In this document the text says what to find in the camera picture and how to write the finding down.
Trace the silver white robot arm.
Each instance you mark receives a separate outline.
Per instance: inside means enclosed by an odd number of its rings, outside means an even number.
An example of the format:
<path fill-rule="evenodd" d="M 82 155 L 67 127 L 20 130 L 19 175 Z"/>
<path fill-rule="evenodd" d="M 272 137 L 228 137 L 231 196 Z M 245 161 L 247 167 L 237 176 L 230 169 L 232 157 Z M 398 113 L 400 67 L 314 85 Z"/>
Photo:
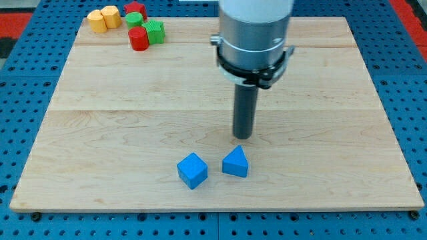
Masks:
<path fill-rule="evenodd" d="M 294 0 L 220 0 L 218 55 L 246 70 L 265 69 L 283 54 Z"/>

